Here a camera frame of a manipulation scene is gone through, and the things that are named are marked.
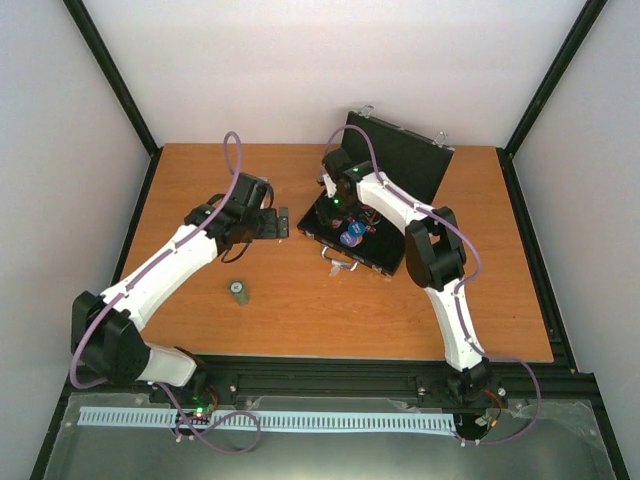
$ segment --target black metal frame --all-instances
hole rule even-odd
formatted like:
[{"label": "black metal frame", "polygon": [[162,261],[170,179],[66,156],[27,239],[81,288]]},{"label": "black metal frame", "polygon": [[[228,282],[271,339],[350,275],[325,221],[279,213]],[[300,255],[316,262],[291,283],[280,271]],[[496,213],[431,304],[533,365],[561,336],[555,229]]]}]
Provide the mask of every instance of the black metal frame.
[{"label": "black metal frame", "polygon": [[[114,272],[113,281],[116,282],[122,274],[147,194],[160,161],[162,149],[155,144],[82,0],[63,1],[151,159]],[[571,352],[571,346],[512,162],[518,148],[522,145],[546,101],[551,96],[605,4],[606,0],[587,0],[509,143],[504,149],[498,148],[497,154],[554,357],[553,363],[532,366],[540,382],[543,397],[545,399],[584,399],[590,401],[614,472],[618,478],[625,479],[629,478],[629,475],[604,408],[595,377],[592,374],[583,374],[576,371],[577,367]],[[220,379],[218,391],[221,393],[221,401],[238,404],[243,402],[246,397],[259,395],[335,395],[340,397],[389,397],[402,399],[419,406],[438,407],[441,405],[438,405],[435,399],[421,396],[418,393],[418,385],[422,378],[442,375],[443,369],[446,367],[444,362],[227,356],[206,356],[205,360],[215,370],[216,378]],[[502,377],[503,384],[512,398],[532,398],[535,396],[531,379],[520,365],[498,364],[494,365],[494,371],[496,375]],[[79,375],[81,379],[83,377],[88,378],[91,372],[81,369]],[[234,392],[231,392],[229,388],[231,385],[236,387],[233,389]],[[32,479],[41,479],[44,476],[69,395],[74,391],[67,382],[60,395],[49,431],[35,464]],[[96,387],[95,391],[130,391],[153,394],[153,391],[146,385],[131,385],[130,387],[105,385]]]}]

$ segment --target blue round object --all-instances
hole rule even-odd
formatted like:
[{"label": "blue round object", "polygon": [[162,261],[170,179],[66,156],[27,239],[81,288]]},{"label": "blue round object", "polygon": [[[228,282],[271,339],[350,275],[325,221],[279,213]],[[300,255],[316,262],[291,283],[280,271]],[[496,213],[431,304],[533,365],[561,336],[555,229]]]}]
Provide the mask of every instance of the blue round object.
[{"label": "blue round object", "polygon": [[349,233],[354,237],[361,237],[367,232],[367,227],[364,226],[364,223],[353,222],[349,225]]},{"label": "blue round object", "polygon": [[351,235],[349,232],[343,232],[340,235],[340,243],[347,247],[355,247],[358,244],[358,237]]}]

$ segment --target wooden table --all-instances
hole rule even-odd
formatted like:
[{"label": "wooden table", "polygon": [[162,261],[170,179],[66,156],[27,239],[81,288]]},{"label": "wooden table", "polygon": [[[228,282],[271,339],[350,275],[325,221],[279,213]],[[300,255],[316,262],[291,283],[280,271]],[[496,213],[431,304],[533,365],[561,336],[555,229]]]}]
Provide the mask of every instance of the wooden table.
[{"label": "wooden table", "polygon": [[[319,243],[295,228],[320,193],[322,145],[247,145],[244,171],[269,179],[275,206],[289,207],[291,235],[257,241],[241,261],[193,275],[156,312],[145,340],[198,353],[444,358],[429,299],[404,264],[393,278],[366,267],[329,276]],[[158,250],[195,206],[223,193],[230,176],[220,145],[164,148],[124,275]],[[494,148],[459,147],[435,199],[453,209],[485,263],[468,289],[478,337],[489,353],[553,360]],[[473,257],[466,271],[475,269]],[[243,280],[246,306],[227,288]]]}]

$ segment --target can lid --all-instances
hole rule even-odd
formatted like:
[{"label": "can lid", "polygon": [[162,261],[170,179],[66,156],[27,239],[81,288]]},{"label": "can lid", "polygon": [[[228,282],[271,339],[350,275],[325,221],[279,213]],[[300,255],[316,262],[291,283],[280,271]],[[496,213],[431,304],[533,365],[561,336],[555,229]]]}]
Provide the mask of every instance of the can lid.
[{"label": "can lid", "polygon": [[231,285],[229,285],[229,290],[231,290],[231,293],[240,293],[243,288],[244,285],[240,281],[235,281]]}]

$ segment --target white cable tray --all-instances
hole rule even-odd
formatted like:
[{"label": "white cable tray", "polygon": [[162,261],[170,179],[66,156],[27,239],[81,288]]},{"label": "white cable tray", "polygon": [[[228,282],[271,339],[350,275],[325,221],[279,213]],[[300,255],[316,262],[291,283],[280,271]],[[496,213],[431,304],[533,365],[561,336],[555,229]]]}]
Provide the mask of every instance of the white cable tray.
[{"label": "white cable tray", "polygon": [[[233,410],[214,412],[204,429]],[[264,432],[287,433],[426,433],[453,435],[453,415],[445,413],[334,413],[252,411]],[[173,428],[180,416],[175,409],[80,407],[78,425],[100,427]],[[254,431],[253,421],[243,415],[231,417],[221,430]]]}]

